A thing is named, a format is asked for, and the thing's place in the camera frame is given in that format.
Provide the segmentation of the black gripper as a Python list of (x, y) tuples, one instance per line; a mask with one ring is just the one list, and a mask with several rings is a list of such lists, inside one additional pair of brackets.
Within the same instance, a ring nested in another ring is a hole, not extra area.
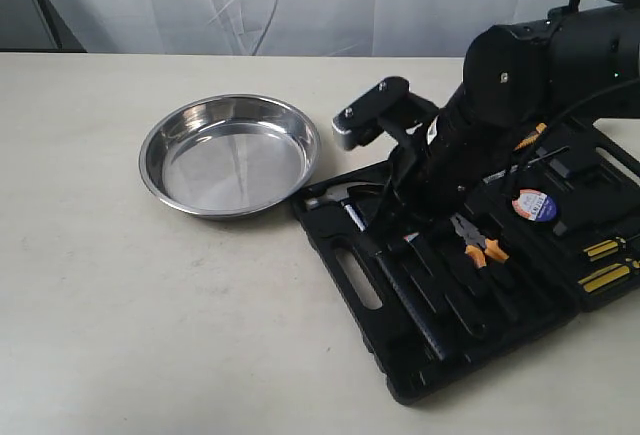
[(390, 174), (370, 222), (371, 233), (447, 219), (478, 185), (480, 148), (454, 144), (437, 154), (439, 143), (428, 143), (428, 133), (426, 126), (419, 127), (409, 146), (398, 145), (391, 152)]

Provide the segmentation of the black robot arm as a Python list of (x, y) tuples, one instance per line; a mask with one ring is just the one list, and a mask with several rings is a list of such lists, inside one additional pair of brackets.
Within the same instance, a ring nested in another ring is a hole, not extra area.
[(509, 167), (536, 124), (628, 112), (638, 92), (639, 0), (492, 26), (469, 46), (444, 105), (410, 90), (378, 97), (379, 126), (397, 145), (375, 228), (450, 217), (483, 178)]

